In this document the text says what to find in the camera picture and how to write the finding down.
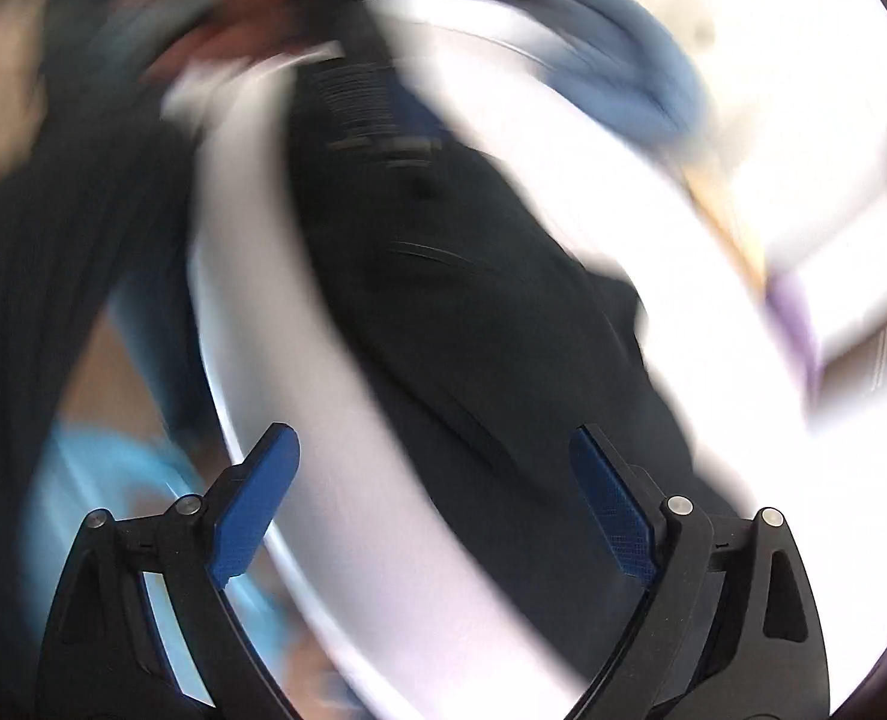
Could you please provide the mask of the purple cushion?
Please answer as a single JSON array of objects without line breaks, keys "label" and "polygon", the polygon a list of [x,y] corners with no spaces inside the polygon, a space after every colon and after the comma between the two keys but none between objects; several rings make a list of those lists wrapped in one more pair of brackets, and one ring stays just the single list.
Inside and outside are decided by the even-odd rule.
[{"label": "purple cushion", "polygon": [[807,291],[791,271],[769,271],[764,304],[777,323],[787,355],[802,381],[808,410],[816,410],[825,378],[826,356]]}]

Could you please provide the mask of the white bed sheet mattress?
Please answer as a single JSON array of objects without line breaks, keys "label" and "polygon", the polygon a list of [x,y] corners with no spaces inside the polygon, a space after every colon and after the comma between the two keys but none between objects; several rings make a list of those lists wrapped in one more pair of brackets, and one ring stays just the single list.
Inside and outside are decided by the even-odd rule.
[{"label": "white bed sheet mattress", "polygon": [[887,27],[793,46],[750,135],[663,167],[526,71],[483,0],[375,10],[429,114],[334,142],[331,47],[201,64],[190,255],[233,455],[300,440],[269,550],[380,718],[546,718],[642,595],[567,458],[584,422],[706,511],[772,507],[816,596],[839,718],[887,718]]}]

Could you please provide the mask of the blue folded duvet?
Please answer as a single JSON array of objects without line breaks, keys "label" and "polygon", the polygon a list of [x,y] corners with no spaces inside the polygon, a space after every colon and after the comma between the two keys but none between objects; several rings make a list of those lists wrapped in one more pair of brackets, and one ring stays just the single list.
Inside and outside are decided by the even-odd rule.
[{"label": "blue folded duvet", "polygon": [[543,82],[604,128],[657,149],[704,124],[694,65],[636,0],[530,0],[525,11],[551,31],[526,46]]}]

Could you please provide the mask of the yellow cushion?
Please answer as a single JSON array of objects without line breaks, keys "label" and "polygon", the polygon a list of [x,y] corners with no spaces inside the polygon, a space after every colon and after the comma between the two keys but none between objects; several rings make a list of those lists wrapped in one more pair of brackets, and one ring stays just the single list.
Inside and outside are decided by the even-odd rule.
[{"label": "yellow cushion", "polygon": [[768,264],[736,221],[722,174],[714,166],[686,164],[681,169],[681,179],[700,218],[727,250],[748,288],[763,296],[768,286]]}]

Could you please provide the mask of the black jeans pants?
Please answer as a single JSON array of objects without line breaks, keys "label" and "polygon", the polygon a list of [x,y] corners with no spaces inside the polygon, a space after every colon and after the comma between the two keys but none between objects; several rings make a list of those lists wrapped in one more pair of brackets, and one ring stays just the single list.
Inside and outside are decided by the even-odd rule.
[{"label": "black jeans pants", "polygon": [[640,589],[580,494],[572,434],[595,424],[665,493],[729,511],[650,382],[636,290],[567,254],[388,68],[300,67],[287,157],[331,317],[437,511],[594,676]]}]

